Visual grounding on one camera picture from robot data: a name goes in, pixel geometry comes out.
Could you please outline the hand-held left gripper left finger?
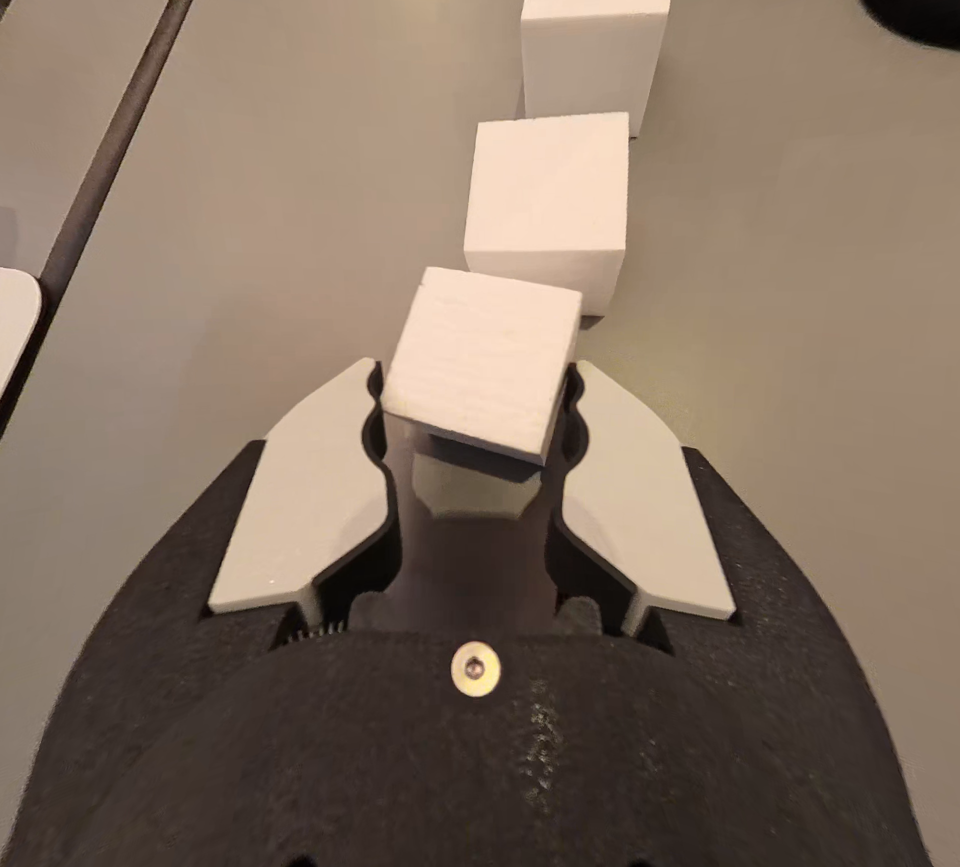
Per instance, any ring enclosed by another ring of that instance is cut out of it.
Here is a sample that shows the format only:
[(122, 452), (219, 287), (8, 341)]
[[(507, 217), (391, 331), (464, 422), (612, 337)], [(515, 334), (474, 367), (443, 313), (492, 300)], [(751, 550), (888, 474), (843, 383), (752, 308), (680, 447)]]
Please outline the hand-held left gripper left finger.
[(391, 584), (402, 544), (382, 388), (381, 364), (362, 358), (268, 431), (211, 613), (293, 604), (311, 628), (345, 627), (356, 597)]

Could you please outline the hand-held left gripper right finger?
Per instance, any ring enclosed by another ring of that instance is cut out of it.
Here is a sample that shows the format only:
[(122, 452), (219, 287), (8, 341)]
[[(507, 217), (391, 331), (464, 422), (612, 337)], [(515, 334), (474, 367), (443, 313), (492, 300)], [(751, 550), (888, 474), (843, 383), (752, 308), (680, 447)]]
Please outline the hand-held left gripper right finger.
[(561, 412), (546, 537), (559, 601), (588, 599), (613, 637), (637, 638), (655, 612), (729, 622), (734, 593), (671, 429), (586, 360), (569, 369)]

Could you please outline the white document stand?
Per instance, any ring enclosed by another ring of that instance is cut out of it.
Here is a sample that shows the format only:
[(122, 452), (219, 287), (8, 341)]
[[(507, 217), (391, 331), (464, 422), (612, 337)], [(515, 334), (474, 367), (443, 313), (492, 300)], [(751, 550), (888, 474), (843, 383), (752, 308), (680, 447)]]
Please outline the white document stand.
[(42, 315), (39, 281), (17, 269), (1, 268), (1, 396), (6, 393)]

